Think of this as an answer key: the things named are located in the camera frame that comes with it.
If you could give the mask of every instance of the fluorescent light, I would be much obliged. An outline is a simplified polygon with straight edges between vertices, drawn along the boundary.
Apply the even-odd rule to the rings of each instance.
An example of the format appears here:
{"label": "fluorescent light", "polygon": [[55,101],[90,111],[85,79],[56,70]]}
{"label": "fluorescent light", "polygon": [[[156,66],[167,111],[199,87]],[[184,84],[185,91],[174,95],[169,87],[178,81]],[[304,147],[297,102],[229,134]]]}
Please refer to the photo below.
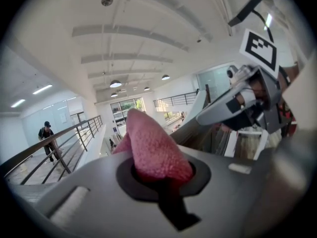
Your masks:
{"label": "fluorescent light", "polygon": [[14,103],[11,107],[12,108],[16,108],[17,106],[19,106],[21,103],[25,102],[25,100],[19,100],[18,102]]}
{"label": "fluorescent light", "polygon": [[45,86],[45,87],[43,87],[43,88],[41,88],[41,89],[39,89],[39,90],[37,90],[36,92],[34,92],[33,94],[38,94],[38,93],[40,93],[40,92],[42,92],[42,91],[44,91],[44,90],[46,90],[46,89],[48,89],[48,88],[50,88],[52,85],[47,85],[47,86]]}
{"label": "fluorescent light", "polygon": [[50,105],[50,106],[48,106],[48,107],[46,107],[46,108],[43,108],[43,110],[44,110],[44,109],[48,109],[48,108],[50,108],[51,106],[52,106],[52,105]]}
{"label": "fluorescent light", "polygon": [[271,22],[272,22],[272,15],[271,15],[271,14],[268,14],[268,15],[267,15],[266,22],[265,22],[266,25],[267,25],[267,27],[270,26]]}

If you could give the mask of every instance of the window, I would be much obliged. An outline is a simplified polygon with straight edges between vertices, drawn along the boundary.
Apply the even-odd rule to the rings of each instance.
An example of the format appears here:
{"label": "window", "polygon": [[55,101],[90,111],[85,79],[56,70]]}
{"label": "window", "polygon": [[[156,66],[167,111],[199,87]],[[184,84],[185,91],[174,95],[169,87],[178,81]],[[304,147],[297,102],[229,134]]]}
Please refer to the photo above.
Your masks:
{"label": "window", "polygon": [[144,111],[142,97],[136,99],[130,99],[126,101],[120,101],[111,104],[113,117],[118,127],[125,125],[128,111],[130,109],[138,109]]}
{"label": "window", "polygon": [[166,112],[164,113],[164,118],[165,118],[165,121],[170,121],[174,118],[177,118],[181,116],[181,112]]}

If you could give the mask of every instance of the railing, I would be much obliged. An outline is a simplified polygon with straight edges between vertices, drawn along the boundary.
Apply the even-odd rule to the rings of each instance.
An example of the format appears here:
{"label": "railing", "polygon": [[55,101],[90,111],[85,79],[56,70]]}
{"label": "railing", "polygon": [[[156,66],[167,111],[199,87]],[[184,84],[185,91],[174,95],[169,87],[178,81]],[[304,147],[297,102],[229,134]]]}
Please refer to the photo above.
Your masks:
{"label": "railing", "polygon": [[169,106],[176,106],[176,105],[189,105],[193,104],[196,98],[196,92],[186,93],[175,95],[172,97],[167,97],[164,99],[154,100],[154,106],[158,107],[169,107]]}
{"label": "railing", "polygon": [[[203,109],[211,103],[209,86],[206,85],[206,99]],[[230,132],[223,132],[221,124],[201,126],[192,118],[170,136],[182,146],[192,149],[224,155]]]}
{"label": "railing", "polygon": [[[13,156],[11,159],[4,162],[0,166],[0,175],[4,178],[9,177],[10,174],[12,174],[18,167],[20,167],[24,162],[26,162],[37,150],[41,149],[42,147],[46,146],[49,143],[52,143],[52,145],[55,149],[50,154],[45,156],[45,158],[43,158],[40,161],[40,163],[35,166],[35,168],[22,180],[22,182],[20,184],[21,185],[25,184],[30,179],[30,177],[35,173],[35,171],[38,170],[38,168],[45,161],[47,161],[48,158],[50,158],[52,155],[54,155],[58,160],[55,163],[55,165],[52,167],[52,169],[48,172],[46,177],[43,179],[42,184],[44,184],[48,180],[48,178],[50,177],[50,175],[52,174],[54,169],[57,167],[57,165],[59,163],[61,163],[62,166],[64,167],[64,169],[61,172],[61,175],[59,176],[59,178],[57,180],[57,181],[59,181],[63,177],[65,171],[68,172],[69,174],[71,172],[75,171],[75,169],[76,169],[76,167],[81,159],[81,156],[83,155],[84,151],[87,151],[87,145],[95,137],[96,133],[100,130],[102,124],[103,123],[102,123],[101,117],[97,116],[97,117],[94,117],[92,119],[80,122],[80,123],[78,123],[70,128],[67,128],[63,131],[60,131],[60,132],[44,139],[41,142],[39,142],[35,145],[32,145],[28,149],[20,152],[19,154]],[[72,131],[72,130],[75,131],[74,135],[69,137],[67,140],[65,140],[59,146],[56,146],[56,144],[54,143],[55,140],[57,138],[65,135],[66,133]],[[67,142],[69,142],[72,138],[74,138],[75,136],[77,136],[77,140],[72,142],[70,147],[65,152],[62,152],[60,154],[60,148],[62,146],[65,146],[65,144]],[[79,149],[82,149],[82,151],[80,152],[77,161],[75,162],[74,166],[72,167],[72,170],[70,170],[69,164],[73,160],[73,158],[77,155]],[[72,151],[72,155],[69,158],[68,162],[65,163],[65,161],[64,161],[65,156],[70,151]]]}

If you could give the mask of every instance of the pink sponge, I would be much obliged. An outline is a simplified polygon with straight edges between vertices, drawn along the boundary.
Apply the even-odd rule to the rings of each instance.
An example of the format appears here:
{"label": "pink sponge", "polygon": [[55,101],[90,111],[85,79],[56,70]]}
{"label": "pink sponge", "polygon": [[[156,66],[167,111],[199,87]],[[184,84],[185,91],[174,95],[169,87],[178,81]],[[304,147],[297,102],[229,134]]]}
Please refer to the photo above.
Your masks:
{"label": "pink sponge", "polygon": [[134,165],[142,181],[164,178],[182,185],[193,176],[188,161],[173,139],[147,114],[131,109],[127,116],[127,133],[113,153],[132,151]]}

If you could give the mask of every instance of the ceiling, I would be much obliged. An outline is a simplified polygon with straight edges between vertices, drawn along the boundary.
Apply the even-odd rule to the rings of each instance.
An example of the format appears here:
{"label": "ceiling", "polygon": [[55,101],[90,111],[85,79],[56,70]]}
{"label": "ceiling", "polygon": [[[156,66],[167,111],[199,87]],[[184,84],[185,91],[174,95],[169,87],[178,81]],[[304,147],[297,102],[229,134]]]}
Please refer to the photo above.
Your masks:
{"label": "ceiling", "polygon": [[[120,89],[127,89],[122,95],[142,92],[165,73],[181,73],[180,62],[229,36],[213,0],[113,0],[110,6],[61,0],[60,6],[98,101]],[[110,89],[113,79],[122,87]]]}
{"label": "ceiling", "polygon": [[[34,47],[41,47],[36,50],[43,50],[38,52],[37,59],[45,65],[48,65],[46,62],[78,58],[77,63],[71,61],[65,63],[65,67],[60,66],[63,63],[52,63],[50,69],[59,69],[60,75],[68,73],[65,82],[62,82],[63,77],[59,78],[64,87],[69,83],[67,80],[74,81],[74,72],[85,71],[82,75],[88,78],[95,90],[97,102],[112,99],[113,92],[118,92],[118,98],[121,98],[143,93],[147,86],[155,89],[185,74],[209,68],[218,57],[228,62],[231,57],[226,56],[227,53],[238,53],[238,46],[232,45],[232,40],[242,35],[246,26],[263,29],[254,15],[239,26],[228,27],[229,19],[247,0],[113,0],[110,6],[103,6],[102,0],[52,1],[49,7],[56,6],[54,13],[57,12],[58,26],[62,26],[66,35],[61,35],[57,27],[53,28],[54,32],[50,32],[49,28],[35,31],[33,39],[28,34],[26,37],[33,48],[30,53],[35,53]],[[53,33],[69,38],[71,45],[65,43],[70,48],[61,49],[60,46],[66,45],[60,39],[57,41]],[[49,36],[46,49],[42,48],[41,38],[44,35]],[[34,38],[38,38],[38,42],[32,43]],[[50,52],[55,52],[57,47],[61,49],[59,53],[66,55],[48,59],[50,56],[46,56],[45,50],[51,47],[51,43],[55,46],[52,45]],[[57,77],[47,77],[51,75],[48,70],[41,71],[42,74],[38,71],[44,66],[34,66],[36,70],[9,48],[4,49],[2,58],[0,87],[5,97],[1,100],[1,112],[12,111],[10,106],[19,99],[27,101],[15,111],[62,89],[56,82]],[[74,70],[66,71],[71,65]],[[171,79],[162,81],[164,74]],[[110,88],[114,79],[119,80],[122,86]],[[48,83],[53,87],[40,95],[32,95],[37,87]]]}
{"label": "ceiling", "polygon": [[[48,77],[34,69],[8,46],[2,47],[0,62],[0,113],[18,114],[51,94],[63,90],[58,83],[52,82]],[[48,84],[53,86],[36,95],[32,94]],[[26,101],[16,108],[11,108],[14,103],[21,99]]]}

